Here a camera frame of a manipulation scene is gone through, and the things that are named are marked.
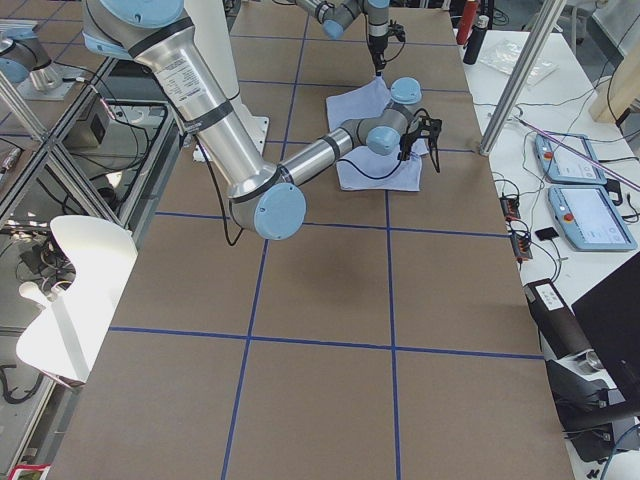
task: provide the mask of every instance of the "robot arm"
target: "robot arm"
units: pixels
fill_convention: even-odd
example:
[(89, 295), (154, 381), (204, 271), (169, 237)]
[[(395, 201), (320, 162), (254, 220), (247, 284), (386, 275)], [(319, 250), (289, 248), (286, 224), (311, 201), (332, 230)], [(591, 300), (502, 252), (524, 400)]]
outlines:
[(227, 180), (234, 220), (264, 238), (287, 238), (302, 225), (306, 203), (296, 185), (360, 145), (389, 153), (414, 124), (420, 86), (401, 79), (380, 117), (347, 121), (276, 166), (256, 150), (207, 68), (182, 0), (86, 0), (84, 8), (87, 47), (152, 71), (186, 130), (197, 135)]
[(340, 38), (360, 14), (366, 15), (367, 46), (378, 76), (387, 64), (384, 51), (389, 37), (405, 42), (402, 25), (389, 21), (389, 0), (346, 0), (338, 6), (325, 0), (295, 0), (295, 3), (321, 23), (327, 36), (334, 40)]
[(41, 92), (62, 84), (51, 58), (31, 29), (14, 28), (4, 35), (0, 41), (0, 70), (10, 82), (20, 83), (30, 76), (33, 86)]

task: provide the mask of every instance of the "black monitor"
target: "black monitor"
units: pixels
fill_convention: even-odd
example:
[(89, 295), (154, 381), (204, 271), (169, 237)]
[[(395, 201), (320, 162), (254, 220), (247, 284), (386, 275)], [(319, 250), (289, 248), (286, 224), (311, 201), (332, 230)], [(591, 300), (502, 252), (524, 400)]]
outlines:
[(584, 294), (572, 308), (625, 400), (640, 402), (640, 253)]

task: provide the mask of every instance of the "small robot arm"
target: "small robot arm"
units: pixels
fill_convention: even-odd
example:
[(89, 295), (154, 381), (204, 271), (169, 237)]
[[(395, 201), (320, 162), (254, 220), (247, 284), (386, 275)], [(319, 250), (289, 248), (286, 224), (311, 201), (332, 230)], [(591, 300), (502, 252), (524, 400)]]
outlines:
[(402, 43), (406, 41), (403, 26), (389, 20), (389, 0), (346, 0), (338, 6), (325, 0), (294, 1), (321, 23), (324, 32), (333, 40), (340, 38), (354, 20), (364, 14), (367, 17), (367, 46), (378, 76), (387, 65), (384, 52), (389, 38), (396, 37)]
[(38, 36), (27, 28), (4, 32), (0, 40), (0, 71), (11, 83), (21, 83), (30, 76), (35, 89), (41, 92), (62, 84), (62, 77)]

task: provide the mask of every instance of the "grid of blue tape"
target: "grid of blue tape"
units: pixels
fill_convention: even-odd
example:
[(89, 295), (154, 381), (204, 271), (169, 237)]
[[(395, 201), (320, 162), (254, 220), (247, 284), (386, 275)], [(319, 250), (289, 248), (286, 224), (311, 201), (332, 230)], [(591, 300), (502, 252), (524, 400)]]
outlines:
[[(273, 144), (281, 144), (282, 149), (280, 152), (280, 160), (284, 158), (285, 150), (287, 145), (292, 144), (306, 144), (307, 142), (293, 142), (289, 141), (289, 132), (291, 127), (291, 119), (293, 115), (294, 104), (296, 100), (296, 91), (299, 86), (323, 86), (323, 87), (345, 87), (348, 88), (348, 85), (319, 85), (319, 84), (305, 84), (299, 81), (300, 78), (300, 68), (302, 65), (302, 60), (304, 57), (305, 44), (307, 41), (311, 41), (311, 39), (307, 39), (307, 29), (309, 27), (309, 19), (307, 18), (305, 23), (304, 35), (302, 39), (296, 38), (296, 40), (302, 40), (300, 47), (300, 54), (298, 57), (298, 65), (296, 70), (295, 80), (293, 82), (263, 82), (263, 81), (252, 81), (252, 80), (240, 80), (241, 82), (247, 83), (271, 83), (271, 84), (285, 84), (292, 86), (291, 92), (291, 103), (289, 107), (289, 111), (287, 114), (287, 122), (285, 127), (284, 140), (282, 141), (269, 141), (268, 143)], [(442, 44), (422, 44), (422, 45), (431, 45), (431, 46), (453, 46), (453, 45), (442, 45)], [(434, 89), (424, 89), (425, 91), (434, 91)], [(467, 90), (435, 90), (439, 92), (452, 92), (452, 93), (468, 93)], [(471, 153), (472, 150), (469, 149), (441, 149), (443, 152), (462, 152), (462, 153)], [(256, 280), (256, 288), (254, 293), (253, 305), (251, 310), (251, 317), (249, 320), (249, 326), (247, 329), (246, 335), (237, 335), (237, 334), (225, 334), (225, 333), (215, 333), (215, 332), (198, 332), (198, 331), (183, 331), (183, 330), (166, 330), (166, 329), (148, 329), (148, 328), (136, 328), (136, 327), (112, 327), (111, 331), (113, 332), (128, 332), (128, 333), (146, 333), (146, 334), (156, 334), (156, 335), (180, 335), (180, 336), (195, 336), (195, 337), (210, 337), (210, 338), (218, 338), (218, 339), (230, 339), (235, 341), (243, 341), (244, 342), (244, 352), (242, 357), (242, 363), (240, 367), (240, 375), (236, 387), (236, 394), (233, 404), (233, 411), (231, 416), (231, 422), (229, 426), (229, 432), (227, 436), (227, 444), (225, 449), (224, 461), (222, 465), (222, 470), (220, 474), (221, 480), (226, 480), (229, 464), (231, 462), (231, 456), (233, 453), (233, 440), (235, 429), (238, 421), (238, 416), (241, 414), (241, 399), (242, 399), (242, 391), (244, 385), (244, 379), (246, 374), (246, 369), (248, 365), (248, 360), (251, 354), (251, 345), (254, 342), (268, 342), (268, 343), (280, 343), (280, 344), (298, 344), (298, 345), (311, 345), (311, 346), (319, 346), (319, 347), (337, 347), (337, 348), (352, 348), (352, 349), (365, 349), (365, 350), (379, 350), (379, 351), (387, 351), (389, 352), (389, 360), (391, 363), (391, 372), (392, 372), (392, 388), (393, 388), (393, 422), (394, 422), (394, 449), (395, 449), (395, 471), (396, 471), (396, 480), (402, 479), (402, 448), (401, 448), (401, 432), (400, 432), (400, 408), (399, 408), (399, 385), (398, 385), (398, 372), (397, 372), (397, 352), (411, 352), (415, 354), (430, 354), (430, 355), (456, 355), (456, 356), (469, 356), (469, 357), (490, 357), (490, 358), (500, 358), (500, 359), (515, 359), (515, 360), (530, 360), (530, 361), (540, 361), (543, 359), (541, 355), (527, 355), (527, 354), (517, 354), (517, 353), (503, 353), (503, 352), (486, 352), (486, 351), (468, 351), (468, 350), (454, 350), (454, 349), (438, 349), (438, 348), (424, 348), (424, 347), (414, 347), (414, 346), (406, 346), (406, 345), (397, 345), (396, 343), (396, 329), (395, 329), (395, 305), (394, 305), (394, 291), (393, 291), (393, 259), (392, 259), (392, 233), (397, 231), (405, 231), (405, 232), (415, 232), (415, 233), (423, 233), (423, 234), (439, 234), (439, 235), (464, 235), (464, 236), (478, 236), (478, 237), (495, 237), (495, 238), (508, 238), (507, 234), (498, 234), (498, 233), (486, 233), (486, 232), (466, 232), (466, 231), (449, 231), (449, 230), (435, 230), (435, 229), (417, 229), (417, 228), (403, 228), (403, 227), (394, 227), (391, 224), (390, 217), (390, 202), (389, 202), (389, 194), (388, 192), (384, 193), (385, 195), (385, 210), (386, 210), (386, 222), (385, 225), (375, 226), (375, 225), (350, 225), (350, 224), (339, 224), (339, 223), (316, 223), (316, 222), (305, 222), (305, 225), (310, 227), (329, 227), (329, 228), (351, 228), (351, 229), (373, 229), (373, 230), (381, 230), (386, 232), (386, 244), (387, 244), (387, 269), (388, 269), (388, 287), (389, 287), (389, 331), (390, 331), (390, 344), (389, 345), (377, 345), (377, 344), (367, 344), (367, 343), (353, 343), (353, 342), (336, 342), (336, 341), (323, 341), (323, 340), (314, 340), (314, 339), (299, 339), (299, 338), (281, 338), (281, 337), (268, 337), (268, 336), (256, 336), (253, 335), (253, 329), (256, 319), (256, 310), (259, 302), (259, 297), (261, 293), (263, 274), (265, 268), (265, 262), (268, 257), (269, 251), (269, 241), (265, 240), (263, 244), (262, 257), (260, 260), (260, 266), (258, 269), (258, 278)], [(201, 214), (191, 214), (191, 213), (183, 213), (183, 212), (166, 212), (159, 211), (156, 212), (156, 215), (159, 216), (175, 216), (175, 217), (190, 217), (190, 218), (201, 218), (201, 219), (214, 219), (221, 220), (221, 216), (216, 215), (201, 215)]]

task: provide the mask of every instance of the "light blue joint cap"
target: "light blue joint cap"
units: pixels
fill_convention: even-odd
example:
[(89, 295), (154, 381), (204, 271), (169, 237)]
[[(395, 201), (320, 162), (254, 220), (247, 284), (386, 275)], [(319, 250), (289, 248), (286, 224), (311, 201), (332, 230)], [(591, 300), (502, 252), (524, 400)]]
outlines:
[(391, 99), (402, 105), (413, 105), (422, 100), (420, 83), (415, 78), (399, 78), (391, 85)]
[(344, 28), (335, 20), (325, 20), (322, 23), (322, 29), (331, 40), (338, 40), (344, 33)]
[(387, 8), (389, 6), (389, 0), (368, 0), (367, 3), (374, 8)]
[(400, 144), (400, 134), (391, 127), (375, 127), (367, 135), (367, 147), (378, 155), (389, 155)]
[(129, 52), (127, 52), (120, 45), (105, 42), (104, 40), (92, 37), (91, 35), (88, 35), (84, 32), (82, 32), (82, 35), (84, 35), (85, 46), (93, 53), (104, 55), (105, 57), (118, 58), (120, 60), (133, 60), (131, 58), (131, 55), (129, 55)]
[(100, 0), (123, 22), (140, 28), (162, 28), (180, 17), (184, 0)]
[(23, 82), (29, 76), (29, 70), (13, 60), (0, 59), (0, 71), (11, 83)]
[(253, 217), (256, 232), (268, 240), (284, 240), (302, 226), (307, 202), (298, 187), (279, 183), (267, 190)]

